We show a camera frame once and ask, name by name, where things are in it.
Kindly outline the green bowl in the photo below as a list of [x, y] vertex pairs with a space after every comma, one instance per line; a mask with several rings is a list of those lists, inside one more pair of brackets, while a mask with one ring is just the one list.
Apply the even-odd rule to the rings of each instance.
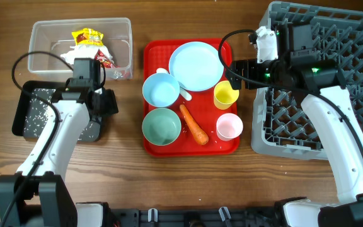
[[175, 142], [182, 129], [179, 116], [168, 108], [150, 111], [142, 121], [142, 133], [153, 145], [167, 146]]

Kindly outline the orange carrot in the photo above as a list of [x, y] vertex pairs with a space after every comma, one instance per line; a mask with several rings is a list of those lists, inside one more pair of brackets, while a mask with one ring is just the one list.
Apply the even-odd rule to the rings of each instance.
[[191, 116], [185, 105], [180, 105], [179, 109], [185, 119], [185, 122], [192, 133], [192, 136], [195, 142], [201, 146], [207, 144], [209, 142], [208, 135], [203, 131], [203, 129], [196, 123], [194, 118]]

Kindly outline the pink plastic cup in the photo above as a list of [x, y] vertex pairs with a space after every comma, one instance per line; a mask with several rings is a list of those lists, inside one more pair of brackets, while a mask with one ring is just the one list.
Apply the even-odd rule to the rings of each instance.
[[243, 121], [233, 113], [221, 115], [216, 122], [216, 133], [220, 140], [230, 141], [241, 135]]

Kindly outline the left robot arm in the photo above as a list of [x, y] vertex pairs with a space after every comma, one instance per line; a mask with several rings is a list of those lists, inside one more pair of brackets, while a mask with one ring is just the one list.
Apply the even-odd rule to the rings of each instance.
[[47, 102], [52, 114], [31, 154], [15, 174], [0, 176], [1, 226], [120, 226], [106, 202], [74, 203], [64, 183], [90, 119], [118, 113], [99, 61], [79, 58], [71, 69], [73, 76]]

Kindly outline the light blue bowl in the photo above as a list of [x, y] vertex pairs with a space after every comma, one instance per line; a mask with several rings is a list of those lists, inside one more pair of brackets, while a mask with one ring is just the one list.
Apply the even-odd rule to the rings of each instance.
[[170, 74], [150, 75], [142, 86], [145, 101], [151, 106], [165, 108], [174, 104], [180, 95], [179, 82]]

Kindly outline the red yellow snack wrapper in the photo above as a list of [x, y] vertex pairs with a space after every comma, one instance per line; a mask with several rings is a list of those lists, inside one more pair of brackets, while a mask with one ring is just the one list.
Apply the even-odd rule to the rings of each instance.
[[92, 28], [83, 28], [71, 33], [76, 45], [103, 46], [104, 34]]

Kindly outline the white napkin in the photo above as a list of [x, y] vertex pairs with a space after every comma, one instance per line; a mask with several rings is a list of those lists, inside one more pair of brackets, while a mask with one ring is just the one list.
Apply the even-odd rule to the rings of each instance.
[[74, 64], [77, 58], [90, 58], [99, 61], [105, 68], [116, 68], [113, 56], [106, 46], [80, 44], [72, 47], [72, 50], [60, 55], [68, 64]]

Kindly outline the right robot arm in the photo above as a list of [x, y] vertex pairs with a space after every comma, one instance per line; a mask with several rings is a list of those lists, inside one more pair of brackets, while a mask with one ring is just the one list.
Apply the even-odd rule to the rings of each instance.
[[321, 60], [306, 22], [247, 31], [257, 57], [225, 65], [232, 88], [290, 91], [326, 151], [337, 188], [336, 204], [305, 197], [274, 205], [277, 226], [363, 226], [363, 131], [336, 61]]

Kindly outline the white rice pile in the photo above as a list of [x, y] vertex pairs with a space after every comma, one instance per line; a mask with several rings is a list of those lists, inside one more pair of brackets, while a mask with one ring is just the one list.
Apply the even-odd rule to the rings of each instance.
[[[48, 105], [36, 98], [31, 98], [25, 115], [23, 137], [38, 138], [49, 119], [49, 114], [50, 107]], [[99, 140], [99, 137], [100, 124], [91, 120], [82, 131], [78, 141], [93, 142]]]

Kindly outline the yellow plastic cup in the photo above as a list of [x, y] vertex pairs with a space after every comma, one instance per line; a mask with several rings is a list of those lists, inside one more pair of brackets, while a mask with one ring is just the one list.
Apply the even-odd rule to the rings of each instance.
[[214, 88], [214, 105], [220, 110], [228, 109], [239, 97], [239, 90], [234, 90], [229, 81], [221, 81]]

